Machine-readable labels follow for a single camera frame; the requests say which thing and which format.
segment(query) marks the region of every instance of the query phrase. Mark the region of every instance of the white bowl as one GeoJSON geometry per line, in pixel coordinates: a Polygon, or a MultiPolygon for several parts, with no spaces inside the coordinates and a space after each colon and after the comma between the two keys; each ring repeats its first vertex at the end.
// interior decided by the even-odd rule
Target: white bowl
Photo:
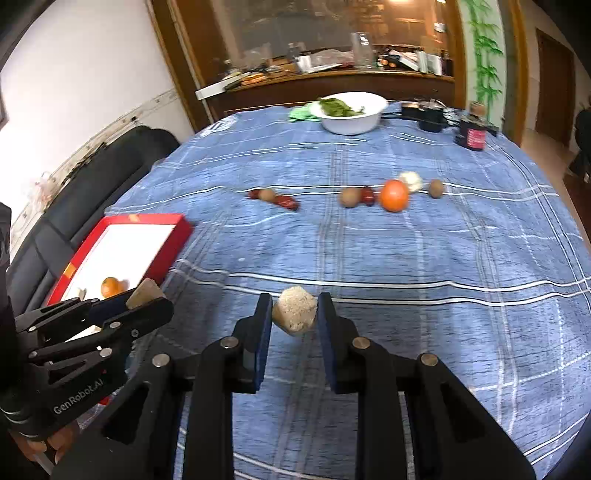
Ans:
{"type": "Polygon", "coordinates": [[[368,92],[335,93],[324,98],[338,98],[355,111],[365,108],[364,113],[357,116],[328,116],[324,114],[318,101],[310,105],[310,112],[322,120],[322,126],[339,135],[358,135],[373,130],[388,106],[384,97],[368,92]]]}

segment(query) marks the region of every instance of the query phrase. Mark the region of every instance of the wooden floor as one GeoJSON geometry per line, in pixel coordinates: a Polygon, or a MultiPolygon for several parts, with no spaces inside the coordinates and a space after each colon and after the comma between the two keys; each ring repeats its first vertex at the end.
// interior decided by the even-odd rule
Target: wooden floor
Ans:
{"type": "Polygon", "coordinates": [[[550,137],[526,129],[521,148],[544,172],[569,209],[591,252],[591,186],[565,175],[575,154],[550,137]]]}

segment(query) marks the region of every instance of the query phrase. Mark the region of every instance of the black leather sofa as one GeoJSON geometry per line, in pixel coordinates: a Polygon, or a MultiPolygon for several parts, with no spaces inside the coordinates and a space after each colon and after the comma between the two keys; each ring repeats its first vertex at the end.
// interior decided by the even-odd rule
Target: black leather sofa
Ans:
{"type": "Polygon", "coordinates": [[[105,208],[177,147],[178,141],[166,130],[139,126],[99,148],[76,171],[29,232],[8,268],[14,315],[42,306],[105,208]]]}

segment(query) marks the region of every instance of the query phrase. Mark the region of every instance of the green cloth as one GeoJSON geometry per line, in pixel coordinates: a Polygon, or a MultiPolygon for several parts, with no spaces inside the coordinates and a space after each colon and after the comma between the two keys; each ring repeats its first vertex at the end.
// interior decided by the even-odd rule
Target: green cloth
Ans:
{"type": "Polygon", "coordinates": [[[296,106],[290,110],[290,122],[297,122],[298,120],[307,120],[309,122],[320,122],[320,118],[312,115],[310,112],[311,103],[303,106],[296,106]]]}

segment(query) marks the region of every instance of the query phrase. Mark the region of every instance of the green bamboo painting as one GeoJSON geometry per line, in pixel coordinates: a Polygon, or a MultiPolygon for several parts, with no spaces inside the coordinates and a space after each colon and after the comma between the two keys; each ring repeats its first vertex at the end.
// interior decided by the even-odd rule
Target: green bamboo painting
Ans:
{"type": "Polygon", "coordinates": [[[488,23],[491,6],[486,0],[463,0],[470,11],[470,26],[474,36],[474,52],[476,56],[476,100],[486,105],[486,116],[490,119],[491,108],[499,94],[501,80],[496,67],[492,64],[495,56],[503,56],[495,38],[499,27],[488,23]]]}

